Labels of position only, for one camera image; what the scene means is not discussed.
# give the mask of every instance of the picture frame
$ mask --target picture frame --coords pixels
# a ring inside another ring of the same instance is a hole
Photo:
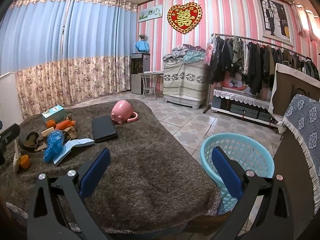
[[[139,12],[138,22],[144,22],[151,19],[160,18],[163,16],[163,4],[153,6]]]
[[[288,5],[278,0],[257,0],[263,37],[293,46],[292,19]]]

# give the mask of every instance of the basket rim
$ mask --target basket rim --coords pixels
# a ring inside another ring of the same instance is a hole
[[[275,163],[273,161],[273,158],[270,154],[270,152],[261,144],[259,143],[258,141],[248,137],[248,136],[245,136],[245,135],[242,135],[242,134],[238,134],[238,133],[229,133],[229,132],[225,132],[225,133],[217,133],[217,134],[214,134],[214,135],[211,135],[209,136],[201,145],[201,149],[200,149],[200,160],[201,160],[201,164],[202,164],[202,167],[204,168],[204,170],[207,172],[207,174],[216,182],[219,184],[219,187],[224,187],[226,188],[226,186],[224,185],[223,183],[223,180],[222,178],[216,174],[209,166],[209,164],[207,163],[205,157],[204,157],[204,149],[205,149],[205,145],[208,143],[208,141],[211,141],[212,138],[215,138],[217,136],[223,136],[223,135],[226,135],[226,136],[232,136],[232,137],[238,137],[238,138],[242,138],[242,139],[246,139],[246,140],[249,140],[251,141],[252,143],[255,143],[255,144],[258,144],[259,146],[261,146],[266,152],[269,153],[270,156],[266,156],[265,158],[269,158],[271,160],[271,167],[269,167],[270,171],[272,171],[272,176],[275,172]]]

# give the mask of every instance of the blue curtain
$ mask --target blue curtain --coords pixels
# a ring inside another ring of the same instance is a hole
[[[63,59],[130,56],[135,52],[136,12],[84,1],[73,2],[69,11]]]
[[[68,0],[8,10],[0,27],[0,73],[60,60]],[[62,59],[130,56],[135,52],[137,13],[71,0]]]
[[[46,1],[8,10],[0,27],[0,72],[60,60],[68,1]]]

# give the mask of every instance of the groom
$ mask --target groom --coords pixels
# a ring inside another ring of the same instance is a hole
[[[274,16],[273,11],[270,8],[270,6],[267,7],[266,14],[267,14],[267,18],[268,18],[269,25],[270,25],[271,35],[274,36],[275,35],[274,34],[274,32],[275,32],[275,16]]]

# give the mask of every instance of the gray blanket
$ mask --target gray blanket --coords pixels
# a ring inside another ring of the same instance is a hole
[[[118,139],[91,147],[74,148],[55,167],[43,162],[43,154],[28,154],[31,167],[13,172],[13,143],[7,147],[6,163],[0,167],[3,198],[27,212],[30,196],[40,173],[61,176],[78,169],[104,147],[111,152],[111,164],[86,204],[92,216],[108,233],[147,233],[180,225],[206,214],[215,214],[220,192],[199,163],[139,100],[128,100],[139,114],[133,123],[116,125]],[[76,120],[79,138],[92,138],[91,120],[110,114],[116,102],[67,110]],[[45,130],[41,115],[26,119],[22,130]],[[61,198],[69,222],[75,222],[67,202]]]
[[[309,166],[309,174],[313,182],[315,213],[320,206],[320,143],[317,139],[320,134],[320,120],[317,110],[320,103],[303,95],[295,95],[281,122],[281,127],[288,127],[301,145]]]

